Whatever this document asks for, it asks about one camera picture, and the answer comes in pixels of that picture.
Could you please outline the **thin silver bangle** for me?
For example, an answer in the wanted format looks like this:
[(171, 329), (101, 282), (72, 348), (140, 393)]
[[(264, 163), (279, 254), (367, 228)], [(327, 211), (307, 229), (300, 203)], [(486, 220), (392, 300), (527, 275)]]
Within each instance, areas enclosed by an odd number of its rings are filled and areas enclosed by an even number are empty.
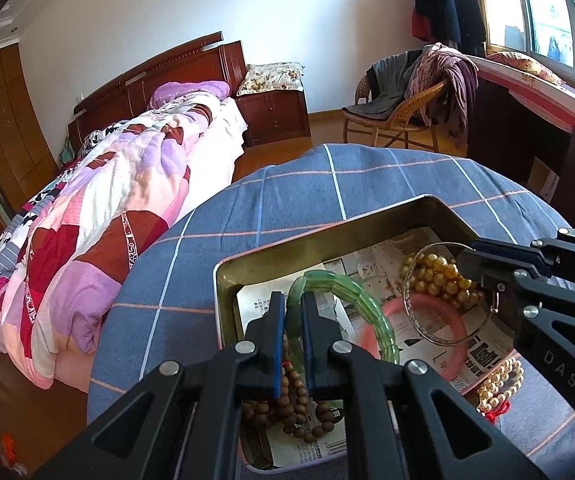
[(465, 344), (498, 312), (499, 295), (466, 278), (457, 263), (470, 249), (459, 242), (434, 242), (403, 261), (403, 307), (417, 333), (437, 346)]

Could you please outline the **pink bangle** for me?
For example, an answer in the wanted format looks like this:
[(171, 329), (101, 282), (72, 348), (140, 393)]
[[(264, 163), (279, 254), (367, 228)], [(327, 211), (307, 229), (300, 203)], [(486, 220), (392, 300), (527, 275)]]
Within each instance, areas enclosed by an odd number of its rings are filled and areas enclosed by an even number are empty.
[(457, 309), (431, 295), (412, 294), (412, 312), (421, 332), (408, 318), (402, 297), (391, 298), (382, 310), (391, 321), (399, 349), (400, 362), (425, 361), (447, 382), (460, 373), (467, 356), (462, 342), (469, 331)]

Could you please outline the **red cord pendant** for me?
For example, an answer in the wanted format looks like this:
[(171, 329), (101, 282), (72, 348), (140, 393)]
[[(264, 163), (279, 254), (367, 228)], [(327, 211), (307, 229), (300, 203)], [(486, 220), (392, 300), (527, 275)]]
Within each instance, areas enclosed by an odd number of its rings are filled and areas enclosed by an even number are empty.
[(492, 408), (490, 411), (486, 412), (484, 414), (485, 419), (494, 425), (496, 420), (505, 413), (508, 413), (510, 408), (511, 403), (509, 401), (503, 401), (502, 403), (499, 403), (495, 408)]

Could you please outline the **brown wooden bead mala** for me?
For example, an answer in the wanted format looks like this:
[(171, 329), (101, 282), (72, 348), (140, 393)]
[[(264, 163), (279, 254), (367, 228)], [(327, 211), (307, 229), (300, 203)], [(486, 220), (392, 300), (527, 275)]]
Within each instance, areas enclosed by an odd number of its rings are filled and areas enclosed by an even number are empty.
[(296, 370), (289, 342), (283, 339), (278, 396), (270, 401), (242, 403), (245, 422), (260, 429), (280, 426), (284, 434), (305, 443), (315, 443), (330, 434), (344, 419), (344, 411), (327, 401), (315, 401), (309, 394), (304, 377)]

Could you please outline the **green jade bangle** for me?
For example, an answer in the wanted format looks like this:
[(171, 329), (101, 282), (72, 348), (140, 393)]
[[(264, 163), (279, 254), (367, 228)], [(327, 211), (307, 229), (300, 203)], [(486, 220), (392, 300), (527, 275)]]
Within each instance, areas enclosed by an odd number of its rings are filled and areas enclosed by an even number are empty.
[(288, 341), (301, 338), (301, 296), (305, 292), (330, 292), (340, 300), (353, 305), (363, 321), (370, 325), (375, 335), (383, 361), (398, 364), (399, 349), (391, 321), (384, 314), (382, 305), (353, 278), (327, 270), (306, 271), (296, 278), (289, 289), (285, 308), (285, 333)]

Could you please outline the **printed paper liner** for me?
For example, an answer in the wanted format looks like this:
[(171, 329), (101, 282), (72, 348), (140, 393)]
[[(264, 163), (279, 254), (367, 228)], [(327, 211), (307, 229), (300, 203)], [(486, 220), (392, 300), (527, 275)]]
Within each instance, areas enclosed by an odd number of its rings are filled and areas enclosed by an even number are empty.
[(348, 252), (291, 274), (243, 286), (234, 296), (237, 329), (285, 299), (281, 398), (244, 406), (257, 428), (246, 431), (245, 454), (258, 469), (279, 471), (322, 462), (346, 448), (342, 401), (318, 403), (307, 392), (301, 338), (301, 297), (315, 297), (319, 313), (337, 323), (343, 339), (376, 359), (422, 360), (458, 393), (473, 394), (489, 415), (511, 396), (507, 332), (493, 322), (496, 299), (464, 278), (457, 265), (465, 244), (443, 242), (429, 228)]

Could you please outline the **blue plaid tablecloth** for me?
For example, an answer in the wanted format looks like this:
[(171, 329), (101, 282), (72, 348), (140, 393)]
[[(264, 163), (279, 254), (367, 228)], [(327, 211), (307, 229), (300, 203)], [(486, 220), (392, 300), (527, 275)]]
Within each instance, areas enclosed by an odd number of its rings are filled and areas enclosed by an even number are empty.
[(136, 260), (101, 331), (89, 417), (162, 361), (193, 364), (216, 352), (218, 262), (423, 194), (440, 198), (483, 237), (525, 245), (565, 225), (522, 185), (466, 158), (323, 144), (262, 168), (180, 219)]

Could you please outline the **dark desk with pink cover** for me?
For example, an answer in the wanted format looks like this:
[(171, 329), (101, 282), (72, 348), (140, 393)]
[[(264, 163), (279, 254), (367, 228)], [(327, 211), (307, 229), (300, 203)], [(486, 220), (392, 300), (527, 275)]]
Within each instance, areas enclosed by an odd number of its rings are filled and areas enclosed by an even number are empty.
[(525, 185), (575, 226), (575, 91), (489, 58), (474, 63), (467, 157)]

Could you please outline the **bed with patchwork quilt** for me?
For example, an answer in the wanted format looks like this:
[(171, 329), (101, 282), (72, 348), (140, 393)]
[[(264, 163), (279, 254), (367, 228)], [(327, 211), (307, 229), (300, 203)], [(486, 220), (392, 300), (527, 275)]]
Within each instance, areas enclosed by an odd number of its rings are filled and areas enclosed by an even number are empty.
[(89, 387), (101, 329), (136, 260), (226, 188), (246, 122), (197, 91), (91, 136), (0, 235), (0, 353), (33, 385)]

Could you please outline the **grey garment on chair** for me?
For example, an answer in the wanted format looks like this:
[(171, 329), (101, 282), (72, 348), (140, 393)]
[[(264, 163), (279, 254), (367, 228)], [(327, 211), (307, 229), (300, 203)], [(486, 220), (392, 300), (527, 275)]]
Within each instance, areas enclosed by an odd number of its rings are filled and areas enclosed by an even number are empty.
[(344, 108), (344, 112), (365, 119), (385, 120), (405, 99), (408, 84), (414, 74), (422, 50), (408, 50), (382, 58), (365, 73), (371, 100)]

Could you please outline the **wooden nightstand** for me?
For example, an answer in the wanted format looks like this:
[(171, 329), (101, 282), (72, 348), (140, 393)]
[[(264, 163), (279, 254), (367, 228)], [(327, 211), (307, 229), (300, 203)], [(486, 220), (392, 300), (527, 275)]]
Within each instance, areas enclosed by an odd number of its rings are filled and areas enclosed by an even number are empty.
[(238, 96), (236, 104), (247, 124), (246, 148), (296, 138), (310, 138), (305, 94), (276, 90)]

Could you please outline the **floral cushion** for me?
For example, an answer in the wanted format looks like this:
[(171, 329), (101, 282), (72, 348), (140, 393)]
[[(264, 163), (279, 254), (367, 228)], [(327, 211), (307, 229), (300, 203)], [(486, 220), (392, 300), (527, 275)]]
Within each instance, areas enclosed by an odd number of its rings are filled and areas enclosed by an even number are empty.
[(271, 91), (303, 91), (305, 66), (297, 62), (248, 64), (245, 77), (238, 87), (237, 96)]

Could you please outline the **wooden wardrobe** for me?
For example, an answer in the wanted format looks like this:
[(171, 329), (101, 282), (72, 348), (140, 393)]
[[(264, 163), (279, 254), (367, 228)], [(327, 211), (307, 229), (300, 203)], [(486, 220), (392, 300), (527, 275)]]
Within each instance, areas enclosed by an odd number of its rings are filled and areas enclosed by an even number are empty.
[(57, 174), (27, 90), (19, 48), (0, 50), (0, 191), (18, 210)]

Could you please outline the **purple pillow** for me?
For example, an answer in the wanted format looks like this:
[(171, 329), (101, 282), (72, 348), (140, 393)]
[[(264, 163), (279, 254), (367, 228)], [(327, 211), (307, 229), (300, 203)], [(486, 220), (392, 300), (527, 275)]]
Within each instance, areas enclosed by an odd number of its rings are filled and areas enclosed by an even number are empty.
[(150, 97), (150, 102), (147, 104), (149, 110), (157, 110), (165, 104), (187, 96), (190, 93), (197, 91), (206, 91), (222, 101), (229, 98), (231, 93), (230, 85), (222, 80), (205, 80), (199, 82), (178, 82), (169, 81), (159, 86)]

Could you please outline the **dark wooden headboard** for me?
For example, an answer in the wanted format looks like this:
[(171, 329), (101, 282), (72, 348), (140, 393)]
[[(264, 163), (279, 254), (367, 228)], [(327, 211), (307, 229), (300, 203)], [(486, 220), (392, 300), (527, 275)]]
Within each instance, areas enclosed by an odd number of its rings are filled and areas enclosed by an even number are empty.
[(235, 91), (246, 72), (242, 44), (226, 44), (221, 32), (180, 44), (127, 70), (77, 104), (68, 124), (71, 146), (78, 151), (89, 133), (142, 114), (155, 90), (167, 82), (222, 80)]

